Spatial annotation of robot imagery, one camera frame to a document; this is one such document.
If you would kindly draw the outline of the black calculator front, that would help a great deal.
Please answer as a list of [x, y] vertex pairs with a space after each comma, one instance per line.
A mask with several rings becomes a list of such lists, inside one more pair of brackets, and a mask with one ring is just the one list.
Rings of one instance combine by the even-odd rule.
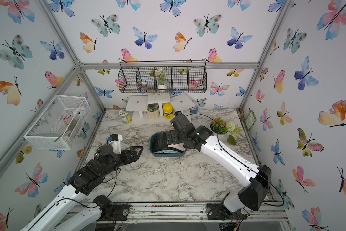
[[156, 133], [151, 138], [151, 152], [168, 149], [166, 132]]

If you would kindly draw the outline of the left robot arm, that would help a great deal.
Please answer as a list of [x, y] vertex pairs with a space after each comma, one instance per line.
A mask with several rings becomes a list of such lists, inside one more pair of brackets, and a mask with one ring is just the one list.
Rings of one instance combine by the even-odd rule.
[[94, 159], [76, 171], [68, 183], [23, 230], [25, 231], [52, 231], [71, 230], [79, 231], [88, 224], [98, 220], [103, 215], [115, 215], [113, 202], [105, 195], [97, 196], [93, 206], [83, 205], [83, 211], [59, 225], [62, 218], [74, 208], [81, 205], [81, 200], [89, 195], [97, 186], [101, 185], [105, 177], [117, 171], [124, 165], [129, 165], [139, 160], [144, 148], [131, 146], [129, 149], [116, 153], [110, 144], [99, 147]]

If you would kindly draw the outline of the pink calculator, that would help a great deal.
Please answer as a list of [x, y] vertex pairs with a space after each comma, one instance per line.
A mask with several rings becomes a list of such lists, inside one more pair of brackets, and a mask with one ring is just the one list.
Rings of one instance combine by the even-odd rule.
[[186, 151], [186, 148], [184, 147], [183, 143], [171, 144], [170, 147], [171, 148], [175, 148], [175, 149], [179, 150], [180, 152], [185, 152]]

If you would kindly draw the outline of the light blue calculator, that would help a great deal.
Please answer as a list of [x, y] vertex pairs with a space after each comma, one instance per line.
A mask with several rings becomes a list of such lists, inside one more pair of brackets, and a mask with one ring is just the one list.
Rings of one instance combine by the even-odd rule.
[[179, 154], [180, 151], [176, 151], [173, 149], [163, 149], [163, 150], [158, 150], [155, 151], [154, 154]]

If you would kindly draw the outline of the teal plastic storage box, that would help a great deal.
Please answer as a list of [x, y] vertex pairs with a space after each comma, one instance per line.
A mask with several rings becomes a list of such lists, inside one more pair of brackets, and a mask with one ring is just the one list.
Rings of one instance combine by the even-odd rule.
[[182, 157], [187, 151], [183, 143], [173, 144], [166, 132], [155, 133], [151, 137], [149, 150], [155, 157]]

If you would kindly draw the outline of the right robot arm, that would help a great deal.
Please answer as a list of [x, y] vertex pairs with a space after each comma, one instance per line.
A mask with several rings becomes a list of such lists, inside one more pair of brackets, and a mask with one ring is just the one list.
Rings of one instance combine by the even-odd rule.
[[242, 208], [258, 211], [270, 187], [272, 171], [247, 161], [226, 146], [218, 136], [205, 126], [195, 127], [185, 115], [180, 114], [170, 123], [173, 130], [167, 131], [169, 144], [180, 144], [187, 149], [200, 151], [226, 168], [241, 183], [238, 193], [230, 193], [223, 201], [224, 207], [234, 213]]

